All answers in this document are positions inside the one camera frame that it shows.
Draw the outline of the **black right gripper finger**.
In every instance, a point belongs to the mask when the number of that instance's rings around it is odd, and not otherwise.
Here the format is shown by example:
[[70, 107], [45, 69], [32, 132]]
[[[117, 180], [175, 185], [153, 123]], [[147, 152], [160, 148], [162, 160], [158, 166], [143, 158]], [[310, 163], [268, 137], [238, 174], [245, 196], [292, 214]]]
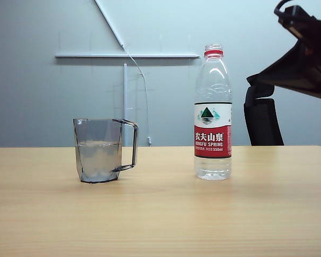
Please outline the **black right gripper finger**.
[[298, 40], [293, 48], [265, 70], [247, 78], [246, 101], [269, 97], [281, 87], [321, 99], [321, 49]]

